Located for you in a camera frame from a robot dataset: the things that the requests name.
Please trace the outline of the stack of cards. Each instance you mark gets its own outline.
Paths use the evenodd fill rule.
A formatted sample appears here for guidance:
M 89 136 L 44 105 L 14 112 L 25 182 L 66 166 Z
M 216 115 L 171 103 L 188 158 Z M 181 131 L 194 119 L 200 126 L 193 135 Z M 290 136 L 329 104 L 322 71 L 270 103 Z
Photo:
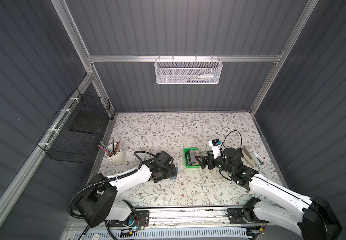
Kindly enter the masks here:
M 199 151 L 198 150 L 189 150 L 188 153 L 189 153 L 188 166 L 198 166 L 199 163 L 196 160 L 196 156 L 199 155 Z

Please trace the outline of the green plastic card tray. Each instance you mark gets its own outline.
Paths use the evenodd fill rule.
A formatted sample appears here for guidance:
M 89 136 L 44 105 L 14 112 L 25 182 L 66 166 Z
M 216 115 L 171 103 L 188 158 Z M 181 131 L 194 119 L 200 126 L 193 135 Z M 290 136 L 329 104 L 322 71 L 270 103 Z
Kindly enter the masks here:
M 187 168 L 191 169 L 191 168 L 200 167 L 200 164 L 198 160 L 196 159 L 196 156 L 200 155 L 200 151 L 198 148 L 185 148 L 184 155 L 185 155 L 185 166 Z

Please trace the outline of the blue leather card holder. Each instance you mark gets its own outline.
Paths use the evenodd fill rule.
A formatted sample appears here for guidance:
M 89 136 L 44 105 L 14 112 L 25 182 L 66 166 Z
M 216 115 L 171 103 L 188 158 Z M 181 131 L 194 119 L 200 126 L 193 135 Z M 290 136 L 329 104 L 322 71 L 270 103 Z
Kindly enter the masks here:
M 172 176 L 172 179 L 176 179 L 178 175 L 179 168 L 176 167 L 176 170 L 174 171 L 174 175 Z

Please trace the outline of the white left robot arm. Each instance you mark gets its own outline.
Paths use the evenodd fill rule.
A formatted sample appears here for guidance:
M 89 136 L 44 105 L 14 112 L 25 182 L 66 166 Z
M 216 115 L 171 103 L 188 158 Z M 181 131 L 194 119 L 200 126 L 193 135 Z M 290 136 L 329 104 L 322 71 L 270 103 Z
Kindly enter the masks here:
M 139 165 L 119 175 L 105 177 L 97 174 L 82 190 L 78 191 L 67 205 L 68 214 L 83 219 L 90 228 L 105 221 L 119 221 L 125 226 L 135 222 L 137 210 L 127 200 L 117 201 L 118 195 L 142 183 L 158 183 L 177 176 L 174 158 L 162 151 L 152 154 L 135 151 Z

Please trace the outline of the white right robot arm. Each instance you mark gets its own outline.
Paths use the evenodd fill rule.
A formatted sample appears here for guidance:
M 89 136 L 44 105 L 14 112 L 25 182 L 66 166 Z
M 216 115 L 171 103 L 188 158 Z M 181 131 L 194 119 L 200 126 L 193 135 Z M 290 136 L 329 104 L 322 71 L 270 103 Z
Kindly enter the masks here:
M 222 150 L 221 146 L 216 146 L 196 159 L 202 169 L 218 168 L 228 174 L 228 180 L 274 202 L 271 205 L 252 197 L 232 217 L 251 224 L 274 223 L 304 240 L 336 240 L 339 237 L 343 228 L 327 200 L 312 199 L 272 182 L 254 169 L 263 159 L 246 147 Z

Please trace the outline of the beige black stapler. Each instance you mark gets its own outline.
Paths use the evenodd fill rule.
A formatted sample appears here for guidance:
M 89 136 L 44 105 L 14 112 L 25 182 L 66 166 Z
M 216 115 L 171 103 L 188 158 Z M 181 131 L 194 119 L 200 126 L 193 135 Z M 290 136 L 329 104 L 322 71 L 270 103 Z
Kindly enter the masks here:
M 257 163 L 255 162 L 253 155 L 249 152 L 249 150 L 242 146 L 242 153 L 243 153 L 243 159 L 250 165 L 251 168 L 254 168 L 257 166 Z

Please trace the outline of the white pencil cup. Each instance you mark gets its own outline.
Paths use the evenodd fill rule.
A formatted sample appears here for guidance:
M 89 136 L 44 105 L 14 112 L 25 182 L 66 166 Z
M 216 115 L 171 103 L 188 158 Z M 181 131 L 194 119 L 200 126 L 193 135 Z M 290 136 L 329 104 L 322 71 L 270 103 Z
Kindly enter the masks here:
M 115 152 L 114 151 L 115 146 L 114 146 L 114 148 L 113 148 L 113 146 L 110 146 L 108 148 L 111 151 Z M 105 152 L 103 159 L 106 160 L 106 161 L 109 161 L 110 163 L 114 163 L 114 164 L 120 165 L 120 164 L 123 164 L 125 162 L 125 153 L 122 150 L 121 145 L 119 145 L 119 149 L 118 149 L 118 153 L 117 154 L 114 154 L 113 156 L 110 156 L 107 152 Z

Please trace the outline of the red pencil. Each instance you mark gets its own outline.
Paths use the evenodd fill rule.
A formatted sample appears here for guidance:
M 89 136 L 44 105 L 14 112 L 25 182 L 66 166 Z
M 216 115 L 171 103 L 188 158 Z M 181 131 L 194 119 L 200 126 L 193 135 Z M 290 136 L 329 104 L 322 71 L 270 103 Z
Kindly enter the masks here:
M 114 149 L 114 153 L 117 154 L 118 153 L 118 149 L 119 149 L 119 144 L 120 144 L 120 140 L 117 142 L 115 149 Z

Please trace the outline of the green pencil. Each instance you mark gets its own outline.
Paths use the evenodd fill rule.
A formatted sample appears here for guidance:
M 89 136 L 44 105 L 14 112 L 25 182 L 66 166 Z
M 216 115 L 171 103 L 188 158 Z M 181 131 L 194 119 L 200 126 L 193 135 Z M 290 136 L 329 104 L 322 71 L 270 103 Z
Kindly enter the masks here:
M 104 151 L 106 151 L 110 156 L 113 156 L 113 155 L 114 155 L 114 152 L 111 151 L 103 142 L 99 142 L 99 143 L 100 143 L 99 147 L 100 147 L 101 149 L 103 149 Z

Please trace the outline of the white tube in basket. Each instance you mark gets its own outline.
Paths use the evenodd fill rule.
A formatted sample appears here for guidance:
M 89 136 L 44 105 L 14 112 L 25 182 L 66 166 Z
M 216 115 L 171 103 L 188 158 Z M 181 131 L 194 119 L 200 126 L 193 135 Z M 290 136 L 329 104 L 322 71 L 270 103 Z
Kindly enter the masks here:
M 204 74 L 199 75 L 198 79 L 207 80 L 207 81 L 216 81 L 219 78 L 218 74 Z

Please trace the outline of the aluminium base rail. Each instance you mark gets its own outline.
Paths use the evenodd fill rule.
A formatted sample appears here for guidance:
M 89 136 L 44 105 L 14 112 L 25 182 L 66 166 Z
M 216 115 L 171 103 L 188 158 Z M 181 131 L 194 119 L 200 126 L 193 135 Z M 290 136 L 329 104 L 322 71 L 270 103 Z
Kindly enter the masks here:
M 199 206 L 199 207 L 134 207 L 116 206 L 106 220 L 113 226 L 127 226 L 133 215 L 135 223 L 152 227 L 154 225 L 258 225 L 261 220 L 244 219 L 242 206 Z

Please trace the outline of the white mesh wall basket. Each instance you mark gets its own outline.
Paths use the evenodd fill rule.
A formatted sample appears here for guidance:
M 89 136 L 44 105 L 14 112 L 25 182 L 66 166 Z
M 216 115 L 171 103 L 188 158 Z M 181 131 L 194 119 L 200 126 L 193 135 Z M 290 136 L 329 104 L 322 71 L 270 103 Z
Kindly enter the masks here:
M 216 58 L 174 59 L 158 58 L 154 61 L 156 83 L 160 85 L 218 84 L 223 62 Z M 218 74 L 216 81 L 198 79 L 199 75 Z

